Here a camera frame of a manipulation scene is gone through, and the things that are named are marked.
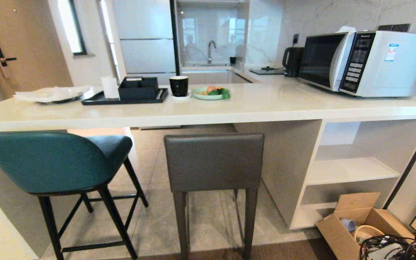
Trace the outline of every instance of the bar stool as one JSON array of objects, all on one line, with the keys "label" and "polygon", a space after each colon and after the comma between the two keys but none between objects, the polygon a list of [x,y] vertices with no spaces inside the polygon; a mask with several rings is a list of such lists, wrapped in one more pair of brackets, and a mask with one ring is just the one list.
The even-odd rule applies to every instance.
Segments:
[{"label": "bar stool", "polygon": [[249,260],[263,164],[264,134],[166,135],[164,142],[182,259],[189,257],[187,192],[234,190],[237,194],[238,189],[246,189],[242,241],[243,258]]},{"label": "bar stool", "polygon": [[[127,234],[137,201],[148,202],[127,157],[133,143],[121,135],[83,138],[64,132],[36,131],[0,133],[0,167],[23,191],[37,196],[48,228],[56,258],[64,252],[125,245],[132,258],[137,254]],[[124,164],[137,190],[136,194],[112,197],[107,185]],[[99,199],[89,199],[87,192],[98,191]],[[51,196],[80,194],[71,213],[58,231]],[[123,224],[114,199],[134,198],[126,223]],[[92,201],[104,201],[122,241],[61,247],[60,238],[82,202],[91,213]]]}]

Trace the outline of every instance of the faucet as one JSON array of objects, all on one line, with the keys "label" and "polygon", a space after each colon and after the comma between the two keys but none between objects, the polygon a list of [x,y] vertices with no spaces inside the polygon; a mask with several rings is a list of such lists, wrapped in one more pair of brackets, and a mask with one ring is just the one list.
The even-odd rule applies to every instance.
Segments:
[{"label": "faucet", "polygon": [[213,40],[211,40],[209,43],[208,43],[208,64],[211,64],[211,62],[213,61],[213,59],[211,58],[211,43],[213,43],[213,45],[214,45],[214,49],[216,49],[216,43],[215,43],[215,41],[213,41]]}]

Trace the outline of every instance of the saucer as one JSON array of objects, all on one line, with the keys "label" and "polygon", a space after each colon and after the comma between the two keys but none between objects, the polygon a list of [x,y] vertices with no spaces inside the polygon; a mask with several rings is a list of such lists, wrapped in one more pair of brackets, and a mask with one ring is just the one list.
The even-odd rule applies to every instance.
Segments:
[{"label": "saucer", "polygon": [[187,91],[187,95],[185,96],[185,97],[175,97],[175,96],[173,96],[173,94],[171,93],[171,97],[173,98],[173,99],[175,99],[175,100],[178,100],[178,101],[183,101],[183,100],[187,100],[187,99],[190,99],[190,97],[192,96],[192,93],[190,92],[190,89]]}]

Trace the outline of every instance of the refrigerator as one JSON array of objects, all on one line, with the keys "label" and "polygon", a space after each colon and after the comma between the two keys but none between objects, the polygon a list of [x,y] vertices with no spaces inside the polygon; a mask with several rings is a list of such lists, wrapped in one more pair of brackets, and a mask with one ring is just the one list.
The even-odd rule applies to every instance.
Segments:
[{"label": "refrigerator", "polygon": [[112,3],[127,76],[157,77],[159,85],[169,85],[179,71],[170,0]]}]

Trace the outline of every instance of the stool backrest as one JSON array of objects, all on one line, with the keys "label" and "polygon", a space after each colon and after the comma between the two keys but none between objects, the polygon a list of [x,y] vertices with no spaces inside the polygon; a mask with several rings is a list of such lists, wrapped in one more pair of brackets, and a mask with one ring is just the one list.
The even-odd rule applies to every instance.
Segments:
[{"label": "stool backrest", "polygon": [[258,188],[264,134],[166,135],[171,191]]},{"label": "stool backrest", "polygon": [[0,133],[0,168],[32,194],[91,188],[114,174],[94,143],[54,131]]}]

